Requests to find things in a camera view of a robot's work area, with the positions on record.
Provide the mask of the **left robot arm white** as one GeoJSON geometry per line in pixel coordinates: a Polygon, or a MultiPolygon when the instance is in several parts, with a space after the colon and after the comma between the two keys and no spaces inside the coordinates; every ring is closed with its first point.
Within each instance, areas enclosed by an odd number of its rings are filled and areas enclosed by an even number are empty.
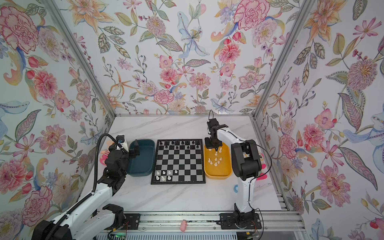
{"type": "Polygon", "coordinates": [[[118,136],[109,147],[106,168],[93,189],[69,210],[51,221],[41,221],[34,229],[34,240],[91,240],[105,229],[122,228],[127,219],[121,206],[109,204],[125,182],[129,162],[140,155],[138,141],[132,147],[118,136]]]}

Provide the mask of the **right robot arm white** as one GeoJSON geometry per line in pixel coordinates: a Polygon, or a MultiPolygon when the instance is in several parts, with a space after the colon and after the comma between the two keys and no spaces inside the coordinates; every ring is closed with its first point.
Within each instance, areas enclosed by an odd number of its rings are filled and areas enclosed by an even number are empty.
{"type": "Polygon", "coordinates": [[[216,118],[207,121],[209,137],[205,138],[208,149],[218,150],[223,144],[230,148],[233,173],[238,178],[238,193],[234,205],[234,223],[244,229],[255,218],[251,207],[256,179],[262,173],[258,145],[254,140],[244,140],[233,133],[227,125],[219,124],[216,118]]]}

